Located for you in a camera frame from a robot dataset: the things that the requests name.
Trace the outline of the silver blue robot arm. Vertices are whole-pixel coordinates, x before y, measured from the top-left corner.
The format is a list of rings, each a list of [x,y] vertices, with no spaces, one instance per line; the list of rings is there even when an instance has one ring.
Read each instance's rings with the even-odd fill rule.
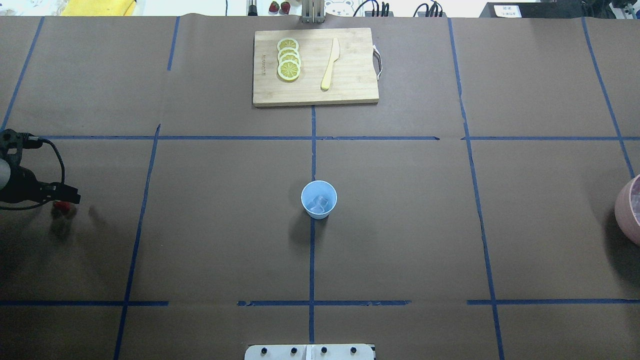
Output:
[[[22,166],[11,166],[0,160],[0,200],[16,205],[23,202],[42,204],[49,201],[80,204],[82,196],[76,187],[61,182],[39,181],[32,171]]]

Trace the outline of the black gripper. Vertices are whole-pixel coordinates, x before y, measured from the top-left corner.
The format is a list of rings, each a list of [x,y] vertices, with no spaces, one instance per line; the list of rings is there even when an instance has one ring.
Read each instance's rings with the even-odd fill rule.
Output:
[[[50,193],[47,187],[47,183],[37,180],[35,174],[25,167],[1,166],[0,200],[3,203],[59,201],[74,205],[80,204],[82,196],[76,187],[68,184],[51,184]]]

